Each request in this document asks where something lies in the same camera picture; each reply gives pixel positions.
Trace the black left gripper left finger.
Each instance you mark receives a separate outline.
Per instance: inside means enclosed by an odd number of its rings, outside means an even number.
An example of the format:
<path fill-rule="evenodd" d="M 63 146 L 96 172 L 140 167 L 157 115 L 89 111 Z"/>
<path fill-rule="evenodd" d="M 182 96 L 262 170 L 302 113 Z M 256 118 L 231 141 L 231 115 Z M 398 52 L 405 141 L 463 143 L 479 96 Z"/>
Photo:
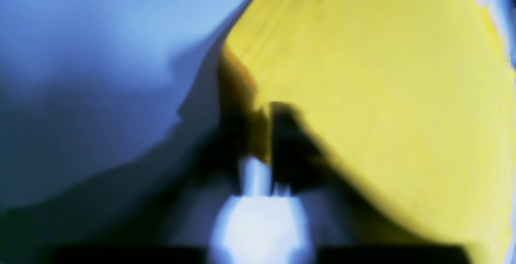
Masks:
<path fill-rule="evenodd" d="M 198 141 L 193 158 L 195 181 L 217 176 L 229 180 L 231 192 L 241 192 L 239 160 L 247 152 L 249 120 L 242 109 L 221 112 L 219 124 Z"/>

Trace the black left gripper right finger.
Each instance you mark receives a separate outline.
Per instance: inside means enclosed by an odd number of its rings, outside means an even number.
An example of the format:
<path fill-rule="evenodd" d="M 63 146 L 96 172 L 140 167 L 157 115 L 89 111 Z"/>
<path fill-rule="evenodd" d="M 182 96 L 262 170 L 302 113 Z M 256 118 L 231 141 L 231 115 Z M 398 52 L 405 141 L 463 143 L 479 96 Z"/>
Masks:
<path fill-rule="evenodd" d="M 273 183 L 289 187 L 293 194 L 327 185 L 328 161 L 297 110 L 285 102 L 272 102 L 270 117 Z"/>

